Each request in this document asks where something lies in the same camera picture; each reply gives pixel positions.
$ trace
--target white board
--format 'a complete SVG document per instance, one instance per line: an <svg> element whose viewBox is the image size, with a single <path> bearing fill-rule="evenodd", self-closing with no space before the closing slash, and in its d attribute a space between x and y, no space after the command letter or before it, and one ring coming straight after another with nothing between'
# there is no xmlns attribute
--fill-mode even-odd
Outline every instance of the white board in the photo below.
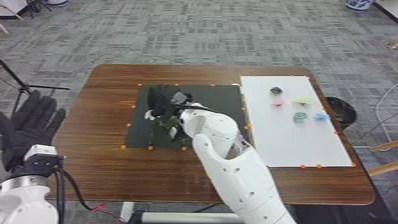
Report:
<svg viewBox="0 0 398 224"><path fill-rule="evenodd" d="M271 93L283 89L281 96ZM353 166L331 120L317 121L326 113L322 102L306 76L242 76L242 91L257 150L271 167L345 167ZM297 97L312 99L312 105L294 102ZM285 104L274 106L276 99ZM303 123L294 121L297 112L308 114Z"/></svg>

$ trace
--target black glove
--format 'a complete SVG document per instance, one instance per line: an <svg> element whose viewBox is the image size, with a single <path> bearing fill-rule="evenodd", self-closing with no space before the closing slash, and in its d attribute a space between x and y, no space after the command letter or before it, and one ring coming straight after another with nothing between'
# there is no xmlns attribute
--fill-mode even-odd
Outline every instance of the black glove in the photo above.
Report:
<svg viewBox="0 0 398 224"><path fill-rule="evenodd" d="M10 119L0 112L0 134L3 134L3 162L6 171L24 165L24 156L33 145L52 145L66 110L58 109L58 101L52 97L42 97L35 91Z"/></svg>

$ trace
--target floor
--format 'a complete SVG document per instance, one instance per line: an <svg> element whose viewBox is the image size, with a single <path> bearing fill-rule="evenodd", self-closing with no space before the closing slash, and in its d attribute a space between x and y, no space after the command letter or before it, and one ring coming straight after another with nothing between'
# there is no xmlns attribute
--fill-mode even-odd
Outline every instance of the floor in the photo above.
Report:
<svg viewBox="0 0 398 224"><path fill-rule="evenodd" d="M358 13L344 0L74 0L26 21L3 21L0 55L24 80L68 86L59 104L72 107L95 66L125 64L301 65L317 76L328 96L351 102L360 118L347 129L354 141L377 125L376 105L398 82L398 51L385 44L398 26L372 8ZM17 90L0 82L0 110L11 112ZM381 106L388 118L398 110L398 92ZM388 122L398 139L398 117ZM381 127L356 145L388 141ZM398 160L398 149L358 149L367 168ZM398 171L374 178L383 193L398 184ZM398 217L398 187L385 199ZM111 210L122 204L111 203ZM145 209L198 209L202 205L141 204ZM70 203L72 223L102 221Z"/></svg>

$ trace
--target small toy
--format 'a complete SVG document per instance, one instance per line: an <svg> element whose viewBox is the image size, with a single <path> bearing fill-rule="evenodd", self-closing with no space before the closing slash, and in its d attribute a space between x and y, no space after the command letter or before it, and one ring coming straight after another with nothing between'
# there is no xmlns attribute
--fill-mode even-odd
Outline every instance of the small toy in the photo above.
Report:
<svg viewBox="0 0 398 224"><path fill-rule="evenodd" d="M278 107L281 107L281 106L283 106L283 104L285 104L283 99L276 99L276 101L274 101L273 105L274 105L274 106L278 106Z"/></svg>
<svg viewBox="0 0 398 224"><path fill-rule="evenodd" d="M329 119L331 119L331 117L329 117L328 114L322 114L322 113L315 114L315 120L317 120L317 121L326 121L326 120L329 120Z"/></svg>
<svg viewBox="0 0 398 224"><path fill-rule="evenodd" d="M303 123L306 119L308 119L308 114L305 112L297 112L294 116L294 121L297 123Z"/></svg>
<svg viewBox="0 0 398 224"><path fill-rule="evenodd" d="M273 92L274 95L281 95L283 94L283 89L280 87L274 87L271 89L271 92Z"/></svg>
<svg viewBox="0 0 398 224"><path fill-rule="evenodd" d="M303 106L306 106L306 105L312 105L312 104L313 104L313 100L312 100L312 98L310 98L310 97L306 97L306 96L297 97L297 98L294 99L294 102L296 102L296 103L299 103L299 104L303 104Z"/></svg>

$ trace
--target pink object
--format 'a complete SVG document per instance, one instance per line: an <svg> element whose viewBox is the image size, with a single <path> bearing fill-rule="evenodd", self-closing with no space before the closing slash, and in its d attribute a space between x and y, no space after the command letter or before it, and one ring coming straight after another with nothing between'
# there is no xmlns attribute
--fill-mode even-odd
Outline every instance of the pink object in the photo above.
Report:
<svg viewBox="0 0 398 224"><path fill-rule="evenodd" d="M281 106L283 106L283 104L285 104L283 99L276 99L276 101L274 101L273 105L274 105L274 106L278 106L278 107L281 107Z"/></svg>

